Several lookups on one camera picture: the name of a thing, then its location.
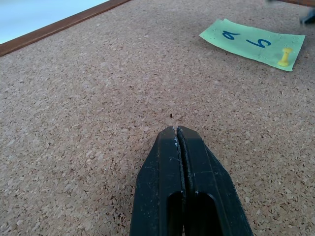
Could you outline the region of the dark blurred gripper tip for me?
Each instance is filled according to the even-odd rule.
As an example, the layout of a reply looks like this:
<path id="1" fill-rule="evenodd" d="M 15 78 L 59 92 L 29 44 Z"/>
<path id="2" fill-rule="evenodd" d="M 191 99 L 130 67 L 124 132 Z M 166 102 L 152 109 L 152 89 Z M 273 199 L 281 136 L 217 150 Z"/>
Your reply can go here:
<path id="1" fill-rule="evenodd" d="M 300 18 L 300 24 L 302 25 L 315 24 L 315 8 L 312 8 L 307 15 Z"/>

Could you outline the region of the yellow pushpin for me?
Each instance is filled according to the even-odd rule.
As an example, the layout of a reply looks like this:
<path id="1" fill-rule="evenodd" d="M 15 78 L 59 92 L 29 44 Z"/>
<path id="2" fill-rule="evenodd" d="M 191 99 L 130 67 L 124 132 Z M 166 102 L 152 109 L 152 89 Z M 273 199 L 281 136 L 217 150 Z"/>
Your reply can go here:
<path id="1" fill-rule="evenodd" d="M 288 67 L 289 66 L 289 55 L 290 53 L 293 51 L 292 48 L 283 48 L 282 52 L 283 52 L 283 56 L 282 58 L 278 61 L 278 65 L 282 66 L 282 67 Z"/>

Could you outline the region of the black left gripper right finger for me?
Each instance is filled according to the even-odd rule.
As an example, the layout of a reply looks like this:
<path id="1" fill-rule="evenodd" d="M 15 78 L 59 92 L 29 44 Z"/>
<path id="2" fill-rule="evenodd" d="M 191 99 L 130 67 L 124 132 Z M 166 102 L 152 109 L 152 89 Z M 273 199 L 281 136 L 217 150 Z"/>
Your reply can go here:
<path id="1" fill-rule="evenodd" d="M 186 236 L 253 236 L 233 181 L 200 135 L 177 127 L 185 173 Z"/>

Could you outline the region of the green paper note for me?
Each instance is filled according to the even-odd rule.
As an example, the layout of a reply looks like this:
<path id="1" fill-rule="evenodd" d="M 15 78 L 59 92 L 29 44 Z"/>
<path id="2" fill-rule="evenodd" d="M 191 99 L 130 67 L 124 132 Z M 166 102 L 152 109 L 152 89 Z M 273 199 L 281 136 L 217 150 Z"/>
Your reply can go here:
<path id="1" fill-rule="evenodd" d="M 293 70 L 305 40 L 304 35 L 274 33 L 237 24 L 228 19 L 217 19 L 199 36 L 225 51 L 284 71 Z M 283 56 L 283 48 L 293 49 L 288 58 L 288 67 L 278 65 Z"/>

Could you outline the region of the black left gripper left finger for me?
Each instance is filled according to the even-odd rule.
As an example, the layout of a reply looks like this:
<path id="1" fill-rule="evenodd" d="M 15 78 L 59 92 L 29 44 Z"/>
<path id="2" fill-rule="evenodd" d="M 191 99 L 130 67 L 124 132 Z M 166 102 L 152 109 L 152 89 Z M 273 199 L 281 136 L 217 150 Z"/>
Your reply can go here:
<path id="1" fill-rule="evenodd" d="M 184 197 L 181 150 L 171 126 L 158 133 L 137 175 L 129 236 L 182 236 Z"/>

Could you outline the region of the cork board with wooden frame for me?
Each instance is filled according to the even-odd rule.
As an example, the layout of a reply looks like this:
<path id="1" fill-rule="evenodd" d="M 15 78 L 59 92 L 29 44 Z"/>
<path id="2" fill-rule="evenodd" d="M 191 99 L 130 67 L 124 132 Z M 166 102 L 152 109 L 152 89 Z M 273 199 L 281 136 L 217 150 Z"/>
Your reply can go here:
<path id="1" fill-rule="evenodd" d="M 0 236 L 128 236 L 168 126 L 230 173 L 256 236 L 315 236 L 315 26 L 265 0 L 131 0 L 0 58 Z M 305 36 L 291 72 L 200 38 L 216 19 Z"/>

